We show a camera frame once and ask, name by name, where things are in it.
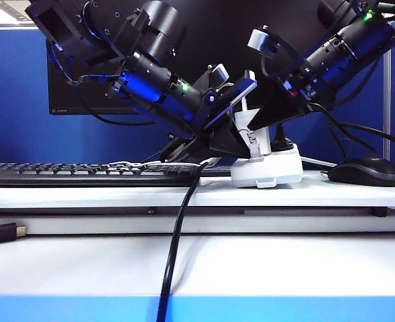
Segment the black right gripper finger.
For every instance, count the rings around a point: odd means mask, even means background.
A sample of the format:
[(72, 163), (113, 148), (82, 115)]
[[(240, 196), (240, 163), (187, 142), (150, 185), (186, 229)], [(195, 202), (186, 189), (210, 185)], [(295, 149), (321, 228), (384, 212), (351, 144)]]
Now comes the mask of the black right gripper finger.
[(250, 130), (276, 125), (309, 114), (308, 101), (295, 91), (291, 94), (284, 86), (275, 81), (265, 103), (248, 123)]

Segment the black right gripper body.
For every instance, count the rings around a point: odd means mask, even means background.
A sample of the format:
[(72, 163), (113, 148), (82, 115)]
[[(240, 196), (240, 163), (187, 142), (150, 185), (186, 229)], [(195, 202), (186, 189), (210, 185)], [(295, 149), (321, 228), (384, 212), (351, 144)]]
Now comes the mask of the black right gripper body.
[(310, 111), (319, 104), (325, 109), (333, 110), (333, 87), (330, 85), (333, 66), (328, 60), (308, 59), (298, 68), (277, 79), (291, 94), (300, 93), (307, 101)]

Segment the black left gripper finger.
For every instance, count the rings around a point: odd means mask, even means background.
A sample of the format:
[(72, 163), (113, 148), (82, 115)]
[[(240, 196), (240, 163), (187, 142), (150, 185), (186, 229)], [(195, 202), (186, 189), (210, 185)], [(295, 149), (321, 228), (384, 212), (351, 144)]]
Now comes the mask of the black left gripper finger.
[(209, 149), (217, 156), (250, 157), (248, 145), (228, 115), (222, 116), (210, 127)]

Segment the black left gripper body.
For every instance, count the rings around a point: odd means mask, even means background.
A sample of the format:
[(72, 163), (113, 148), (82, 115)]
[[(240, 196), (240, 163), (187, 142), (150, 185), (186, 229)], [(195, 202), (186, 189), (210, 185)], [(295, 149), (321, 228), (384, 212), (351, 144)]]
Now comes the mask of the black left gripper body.
[(209, 69), (206, 77), (210, 87), (204, 93), (199, 112), (193, 119), (193, 125), (199, 131), (207, 131), (212, 124), (250, 94), (258, 85), (254, 71), (245, 70), (234, 83), (229, 82), (228, 72), (225, 68)]

